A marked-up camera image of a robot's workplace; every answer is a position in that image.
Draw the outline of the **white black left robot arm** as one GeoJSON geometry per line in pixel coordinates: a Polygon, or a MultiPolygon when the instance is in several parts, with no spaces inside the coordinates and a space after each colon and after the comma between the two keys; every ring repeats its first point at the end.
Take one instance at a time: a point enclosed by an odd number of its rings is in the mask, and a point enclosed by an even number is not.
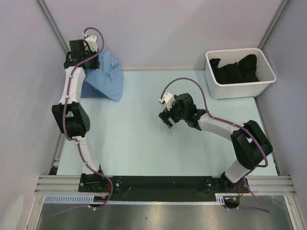
{"type": "Polygon", "coordinates": [[[79,182],[79,192],[102,192],[106,179],[100,163],[91,155],[86,138],[90,130],[90,118],[80,103],[82,86],[88,69],[99,68],[99,48],[96,36],[70,41],[70,51],[64,62],[65,85],[58,104],[51,110],[62,134],[76,146],[82,162],[83,172],[79,182]]]}

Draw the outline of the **light blue long sleeve shirt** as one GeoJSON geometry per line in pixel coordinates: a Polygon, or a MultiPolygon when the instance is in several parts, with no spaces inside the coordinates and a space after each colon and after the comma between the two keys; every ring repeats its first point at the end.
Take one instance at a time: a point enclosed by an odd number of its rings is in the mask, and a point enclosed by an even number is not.
{"type": "Polygon", "coordinates": [[[102,52],[99,55],[100,68],[106,75],[104,94],[108,99],[119,102],[122,97],[124,75],[120,67],[120,61],[111,52],[102,52]]]}

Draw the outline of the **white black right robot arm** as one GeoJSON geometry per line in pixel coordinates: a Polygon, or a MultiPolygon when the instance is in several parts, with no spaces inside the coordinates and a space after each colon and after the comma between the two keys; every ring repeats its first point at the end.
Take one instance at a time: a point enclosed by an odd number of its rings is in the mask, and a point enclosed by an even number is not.
{"type": "Polygon", "coordinates": [[[159,114],[169,128],[183,120],[191,128],[211,132],[232,142],[236,160],[221,175],[221,186],[226,192],[238,188],[239,181],[266,160],[273,151],[268,138],[254,120],[234,123],[209,115],[205,109],[198,109],[190,94],[173,95],[166,92],[159,103],[166,108],[159,114]]]}

